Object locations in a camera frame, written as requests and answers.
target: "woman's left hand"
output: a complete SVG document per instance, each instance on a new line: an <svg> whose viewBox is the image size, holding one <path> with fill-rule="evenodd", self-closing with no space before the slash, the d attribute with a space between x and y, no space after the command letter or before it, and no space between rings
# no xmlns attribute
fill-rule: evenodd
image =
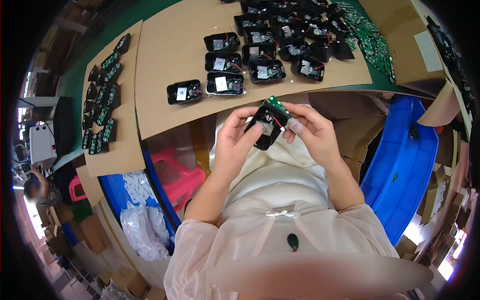
<svg viewBox="0 0 480 300"><path fill-rule="evenodd" d="M239 108L228 116L217 134L212 174L230 183L240 174L247 154L262 135L261 124L255 124L243 133L248 125L245 123L247 118L253 116L257 109L257 107Z"/></svg>

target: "green pendant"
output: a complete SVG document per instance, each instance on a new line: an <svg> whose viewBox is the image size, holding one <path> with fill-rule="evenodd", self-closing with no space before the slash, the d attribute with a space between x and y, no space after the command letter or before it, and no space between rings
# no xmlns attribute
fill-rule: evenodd
<svg viewBox="0 0 480 300"><path fill-rule="evenodd" d="M293 249L292 252L297 252L297 250L299 248L299 238L295 234L290 233L287 236L287 242L290 245L290 247L292 247L292 249Z"/></svg>

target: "blouse sleeve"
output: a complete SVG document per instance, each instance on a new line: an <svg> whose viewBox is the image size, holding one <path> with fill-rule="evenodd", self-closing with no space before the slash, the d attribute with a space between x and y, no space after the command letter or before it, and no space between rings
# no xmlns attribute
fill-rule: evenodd
<svg viewBox="0 0 480 300"><path fill-rule="evenodd" d="M218 228L197 219L182 222L175 236L175 251L163 279L170 300L205 299L205 262Z"/></svg>
<svg viewBox="0 0 480 300"><path fill-rule="evenodd" d="M355 226L368 240L372 250L379 254L398 257L377 215L367 204L358 204L338 212L339 217Z"/></svg>

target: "pile of green circuit boards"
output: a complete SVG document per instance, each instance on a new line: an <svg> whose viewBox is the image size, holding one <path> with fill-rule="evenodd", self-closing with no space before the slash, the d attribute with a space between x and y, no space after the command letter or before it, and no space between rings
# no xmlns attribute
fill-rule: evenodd
<svg viewBox="0 0 480 300"><path fill-rule="evenodd" d="M335 4L338 5L338 8L345 10L343 20L348 29L352 30L346 38L350 50L357 51L357 47L353 43L357 42L365 60L388 76L392 83L395 83L392 57L388 54L387 41L380 35L378 28L349 3L335 2Z"/></svg>

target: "black cable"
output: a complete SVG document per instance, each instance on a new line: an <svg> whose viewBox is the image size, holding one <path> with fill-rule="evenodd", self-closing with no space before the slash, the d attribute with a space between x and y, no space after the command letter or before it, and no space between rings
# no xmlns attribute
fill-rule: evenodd
<svg viewBox="0 0 480 300"><path fill-rule="evenodd" d="M23 102L25 102L26 104L29 104L35 108L38 108L38 106L36 106L35 104L32 104L30 102L28 102L27 100L23 99L23 98L18 98L18 100L22 100ZM53 131L52 129L50 129L50 126L48 125L47 121L46 120L42 120L43 122L45 122L46 126L48 127L48 130L50 130L50 133L52 134L53 136L53 139L55 139L55 135L53 134Z"/></svg>

